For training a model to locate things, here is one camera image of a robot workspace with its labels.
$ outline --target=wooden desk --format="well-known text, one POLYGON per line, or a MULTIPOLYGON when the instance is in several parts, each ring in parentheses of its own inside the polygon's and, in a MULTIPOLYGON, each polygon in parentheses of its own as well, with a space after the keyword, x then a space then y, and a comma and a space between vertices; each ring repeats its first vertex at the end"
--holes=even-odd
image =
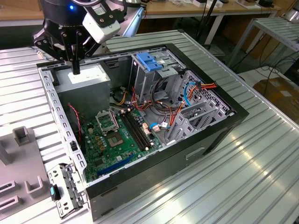
MULTIPOLYGON (((246 9, 239 4, 237 4, 234 0, 230 0, 229 3, 223 4, 221 8, 214 8, 212 15, 219 14, 271 14, 273 12, 277 12, 280 10, 280 7, 274 6, 274 8, 262 8, 262 9, 246 9)), ((193 4, 186 4, 183 6, 176 6, 171 2, 152 2, 147 4, 147 17, 152 18, 171 18, 174 15, 176 17, 190 17, 191 14, 202 15, 204 11, 203 7, 196 7, 193 4)))
MULTIPOLYGON (((274 17, 280 7, 262 8, 262 9, 246 9, 234 0, 223 4, 221 8, 214 8, 212 16, 217 16, 211 28, 211 31, 206 39, 205 44, 210 44, 212 39, 225 15, 243 15, 243 14, 270 14, 269 17, 274 17)), ((159 18, 180 18, 180 17, 196 17, 202 16, 203 7, 196 7, 193 4, 177 6, 171 2, 150 2, 147 5, 146 19, 159 18)), ((34 12, 16 7, 4 6, 0 9, 0 27, 5 26, 25 26, 25 25, 41 25, 43 23, 43 13, 34 12)))

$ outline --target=metal case frame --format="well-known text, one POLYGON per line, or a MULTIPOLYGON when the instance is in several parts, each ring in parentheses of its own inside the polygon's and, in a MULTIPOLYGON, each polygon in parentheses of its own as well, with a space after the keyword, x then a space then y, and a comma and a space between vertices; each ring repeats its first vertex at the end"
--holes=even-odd
MULTIPOLYGON (((85 64, 96 63, 113 57, 127 56, 134 51, 154 51, 159 48, 170 50, 189 70, 205 83, 214 82, 173 44, 108 53, 88 59, 85 61, 85 64)), ((69 67, 59 62, 38 65, 54 119, 56 122, 63 124, 64 127, 63 129, 59 127, 59 129, 65 139, 65 147, 68 149, 69 155, 73 159, 81 178, 83 178, 83 170, 86 167, 86 161, 78 147, 74 135, 71 134, 72 131, 66 115, 62 108, 60 108, 59 98, 55 94, 53 84, 48 77, 48 71, 65 68, 69 67), (77 144, 75 150, 70 145, 72 141, 77 144)), ((99 178, 97 182, 91 186, 88 184, 85 185, 84 188, 89 199, 93 220, 97 220, 100 216, 107 214, 120 205, 137 197, 145 190, 153 187, 167 177, 174 175, 198 158, 211 152, 234 127, 239 125, 248 116, 249 113, 221 87, 217 87, 213 92, 219 96, 224 103, 231 107, 231 111, 234 112, 234 114, 213 126, 206 127, 200 133, 193 134, 178 143, 169 144, 164 150, 158 151, 134 165, 116 170, 113 175, 106 175, 99 178)))

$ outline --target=aluminum slotted table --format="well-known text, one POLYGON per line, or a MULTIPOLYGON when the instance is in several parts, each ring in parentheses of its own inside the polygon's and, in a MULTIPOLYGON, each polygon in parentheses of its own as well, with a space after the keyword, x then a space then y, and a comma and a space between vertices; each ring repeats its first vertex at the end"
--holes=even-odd
POLYGON ((251 50, 257 44, 258 40, 262 37, 263 33, 266 33, 276 40, 280 41, 285 46, 289 47, 294 51, 299 51, 298 37, 299 37, 299 24, 291 23, 284 18, 261 18, 253 19, 250 24, 247 26, 242 37, 237 43, 232 56, 228 62, 228 67, 234 62, 235 57, 252 31, 253 27, 259 28, 261 31, 252 41, 251 45, 248 47, 248 50, 251 50))
MULTIPOLYGON (((239 77, 176 30, 108 41, 111 51, 174 43, 250 115, 201 160, 97 223, 292 223, 299 215, 299 127, 239 77)), ((35 131, 46 170, 67 158, 30 48, 0 51, 0 135, 35 131)), ((1 224, 92 223, 87 209, 60 220, 45 199, 1 224)))

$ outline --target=gray plastic block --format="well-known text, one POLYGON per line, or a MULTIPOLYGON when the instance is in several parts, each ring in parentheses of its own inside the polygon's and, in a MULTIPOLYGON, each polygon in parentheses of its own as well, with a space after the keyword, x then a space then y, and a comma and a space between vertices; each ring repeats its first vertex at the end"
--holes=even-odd
POLYGON ((4 166, 7 166, 11 162, 10 155, 7 153, 7 151, 2 146, 1 141, 0 141, 0 161, 2 161, 4 166))
POLYGON ((40 176, 37 176, 38 179, 38 186, 30 185, 28 181, 25 181, 25 188, 27 194, 30 194, 31 198, 39 197, 40 195, 43 195, 46 191, 45 185, 43 185, 43 180, 40 176))
POLYGON ((0 202, 0 213, 5 213, 21 205, 21 199, 16 195, 0 202))
POLYGON ((10 162, 5 166, 0 162, 2 220, 49 197, 50 185, 32 129, 16 128, 0 142, 10 162))
POLYGON ((19 146, 30 143, 30 137, 26 127, 18 127, 13 130, 14 139, 19 146))
POLYGON ((12 191, 17 190, 18 187, 18 184, 16 184, 14 181, 2 184, 0 185, 0 196, 11 193, 12 191))

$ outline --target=pci slot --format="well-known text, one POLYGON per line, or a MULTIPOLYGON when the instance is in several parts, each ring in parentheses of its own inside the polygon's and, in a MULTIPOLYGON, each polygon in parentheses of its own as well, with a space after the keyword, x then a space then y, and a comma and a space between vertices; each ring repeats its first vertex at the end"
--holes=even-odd
POLYGON ((136 121, 130 114, 122 114, 121 116, 122 122, 125 124, 126 128, 130 132, 132 138, 138 145, 139 149, 141 151, 146 150, 147 148, 151 147, 150 141, 147 139, 145 134, 142 132, 142 130, 137 125, 136 121))
POLYGON ((124 160, 122 160, 122 161, 120 161, 120 162, 118 162, 118 163, 116 163, 116 164, 113 164, 113 165, 110 166, 110 167, 107 167, 107 168, 105 168, 105 169, 103 169, 103 170, 101 170, 101 171, 98 171, 98 172, 97 172, 97 175, 98 175, 98 176, 102 176, 103 174, 109 173, 109 172, 112 171, 112 170, 115 170, 115 169, 117 169, 117 168, 119 168, 119 167, 121 167, 121 166, 123 166, 123 165, 126 165, 127 163, 130 162, 130 160, 131 160, 131 158, 132 158, 133 156, 134 156, 134 154, 133 154, 133 155, 130 155, 128 158, 126 158, 126 159, 124 159, 124 160))

